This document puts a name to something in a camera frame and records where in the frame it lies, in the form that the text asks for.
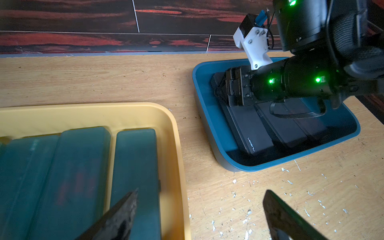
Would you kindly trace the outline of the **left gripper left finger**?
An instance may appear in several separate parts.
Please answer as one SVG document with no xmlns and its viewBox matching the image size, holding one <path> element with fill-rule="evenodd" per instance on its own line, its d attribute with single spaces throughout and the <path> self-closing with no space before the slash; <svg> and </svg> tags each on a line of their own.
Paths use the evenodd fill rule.
<svg viewBox="0 0 384 240">
<path fill-rule="evenodd" d="M 138 206 L 138 190 L 128 192 L 78 240 L 128 240 Z"/>
</svg>

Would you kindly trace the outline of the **teal plastic tray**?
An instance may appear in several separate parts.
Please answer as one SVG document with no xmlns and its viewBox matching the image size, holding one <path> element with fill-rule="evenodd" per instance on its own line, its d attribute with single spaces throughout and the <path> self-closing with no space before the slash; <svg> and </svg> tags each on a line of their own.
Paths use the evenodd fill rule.
<svg viewBox="0 0 384 240">
<path fill-rule="evenodd" d="M 327 113 L 320 121 L 328 128 L 329 134 L 320 143 L 302 144 L 299 149 L 284 153 L 276 148 L 269 155 L 249 156 L 242 153 L 235 141 L 220 103 L 210 84 L 212 76 L 231 67 L 248 65 L 247 59 L 212 61 L 198 64 L 193 70 L 195 100 L 209 143 L 217 162 L 231 172 L 257 172 L 276 165 L 316 153 L 340 144 L 359 135 L 361 126 L 346 105 L 333 110 L 326 102 Z"/>
</svg>

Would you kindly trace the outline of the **yellow plastic tray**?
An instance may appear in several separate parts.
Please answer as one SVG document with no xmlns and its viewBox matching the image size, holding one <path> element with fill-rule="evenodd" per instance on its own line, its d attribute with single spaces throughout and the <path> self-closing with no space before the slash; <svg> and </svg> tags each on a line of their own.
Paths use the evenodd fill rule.
<svg viewBox="0 0 384 240">
<path fill-rule="evenodd" d="M 155 103 L 97 103 L 1 108 L 1 139 L 51 135 L 66 130 L 104 127 L 111 134 L 104 210 L 111 202 L 117 134 L 153 129 L 157 137 L 161 183 L 161 233 L 164 240 L 189 240 L 191 227 L 186 177 L 175 117 Z"/>
</svg>

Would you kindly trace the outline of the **dark grey pencil case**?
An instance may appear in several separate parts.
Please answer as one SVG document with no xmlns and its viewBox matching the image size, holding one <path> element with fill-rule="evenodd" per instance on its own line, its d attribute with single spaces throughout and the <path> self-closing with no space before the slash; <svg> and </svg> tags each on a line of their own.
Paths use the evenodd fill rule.
<svg viewBox="0 0 384 240">
<path fill-rule="evenodd" d="M 254 106 L 229 107 L 222 100 L 219 100 L 219 106 L 241 152 L 257 156 L 274 148 L 274 144 Z"/>
<path fill-rule="evenodd" d="M 255 106 L 262 123 L 274 144 L 281 148 L 295 148 L 308 137 L 292 119 L 277 118 L 270 113 L 270 102 Z"/>
</svg>

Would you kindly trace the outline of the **green pencil case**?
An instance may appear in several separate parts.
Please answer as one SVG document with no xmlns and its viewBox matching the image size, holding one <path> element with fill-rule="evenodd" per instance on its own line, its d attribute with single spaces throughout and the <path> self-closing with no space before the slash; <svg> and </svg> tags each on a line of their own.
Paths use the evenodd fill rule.
<svg viewBox="0 0 384 240">
<path fill-rule="evenodd" d="M 22 240 L 24 240 L 28 235 L 30 223 L 33 219 L 35 209 L 39 202 L 45 183 L 46 175 L 55 154 L 59 136 L 50 135 L 23 139 L 33 141 L 33 145 L 31 146 L 30 166 L 28 168 L 28 172 L 26 173 L 26 177 L 21 188 L 21 194 L 19 196 L 19 204 L 23 204 L 23 212 L 28 215 L 28 225 L 25 237 Z"/>
<path fill-rule="evenodd" d="M 138 190 L 138 207 L 131 240 L 159 240 L 161 234 L 157 138 L 153 129 L 117 134 L 111 206 Z"/>
<path fill-rule="evenodd" d="M 61 134 L 30 240 L 74 240 L 101 218 L 110 140 L 103 127 Z"/>
<path fill-rule="evenodd" d="M 1 155 L 1 239 L 22 240 L 28 215 L 19 204 L 19 196 L 30 166 L 33 141 L 11 141 Z"/>
</svg>

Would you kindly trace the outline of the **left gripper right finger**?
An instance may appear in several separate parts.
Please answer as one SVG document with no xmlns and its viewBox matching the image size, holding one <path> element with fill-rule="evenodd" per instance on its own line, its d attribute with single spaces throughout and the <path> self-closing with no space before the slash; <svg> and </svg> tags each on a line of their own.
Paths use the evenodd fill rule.
<svg viewBox="0 0 384 240">
<path fill-rule="evenodd" d="M 266 190 L 263 207 L 273 240 L 325 240 L 273 191 Z"/>
</svg>

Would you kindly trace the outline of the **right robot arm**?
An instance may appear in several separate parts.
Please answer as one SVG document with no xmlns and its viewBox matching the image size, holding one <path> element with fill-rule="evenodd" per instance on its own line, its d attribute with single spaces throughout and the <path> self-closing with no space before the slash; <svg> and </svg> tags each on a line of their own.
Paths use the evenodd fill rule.
<svg viewBox="0 0 384 240">
<path fill-rule="evenodd" d="M 384 35 L 368 35 L 366 1 L 274 1 L 234 34 L 249 60 L 216 78 L 228 106 L 316 97 L 338 108 L 350 96 L 384 91 Z"/>
</svg>

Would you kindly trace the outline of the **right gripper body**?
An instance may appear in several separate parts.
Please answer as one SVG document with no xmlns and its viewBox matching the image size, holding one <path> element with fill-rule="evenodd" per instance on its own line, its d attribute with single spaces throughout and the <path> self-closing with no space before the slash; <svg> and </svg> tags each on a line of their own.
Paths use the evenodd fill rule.
<svg viewBox="0 0 384 240">
<path fill-rule="evenodd" d="M 287 60 L 251 70 L 250 66 L 230 68 L 225 72 L 225 102 L 228 106 L 251 106 L 284 99 Z"/>
</svg>

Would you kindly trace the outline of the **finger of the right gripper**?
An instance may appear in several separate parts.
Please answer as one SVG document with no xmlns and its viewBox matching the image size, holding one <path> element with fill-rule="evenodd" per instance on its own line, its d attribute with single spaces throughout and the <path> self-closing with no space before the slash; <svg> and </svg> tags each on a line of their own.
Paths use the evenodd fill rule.
<svg viewBox="0 0 384 240">
<path fill-rule="evenodd" d="M 214 76 L 214 83 L 216 84 L 214 92 L 219 101 L 224 104 L 229 103 L 227 80 L 224 76 Z"/>
</svg>

